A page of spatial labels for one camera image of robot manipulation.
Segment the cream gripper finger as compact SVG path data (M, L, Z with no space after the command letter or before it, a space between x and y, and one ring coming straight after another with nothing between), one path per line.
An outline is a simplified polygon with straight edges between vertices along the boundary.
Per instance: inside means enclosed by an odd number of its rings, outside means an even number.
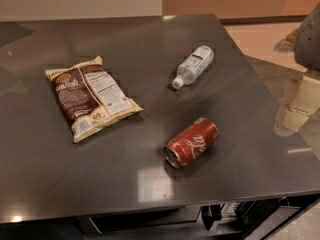
M288 109L296 113L311 116L320 108L320 72L305 72L293 90Z
M309 117L301 111L291 110L287 106L280 106L273 130L281 137L288 137L297 133L308 119Z

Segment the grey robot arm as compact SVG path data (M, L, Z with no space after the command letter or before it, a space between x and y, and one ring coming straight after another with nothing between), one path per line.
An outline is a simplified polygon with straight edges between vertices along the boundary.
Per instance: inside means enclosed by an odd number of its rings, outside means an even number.
M280 101L274 131L296 133L320 108L320 3L302 21L293 43L295 62L307 69L290 78Z

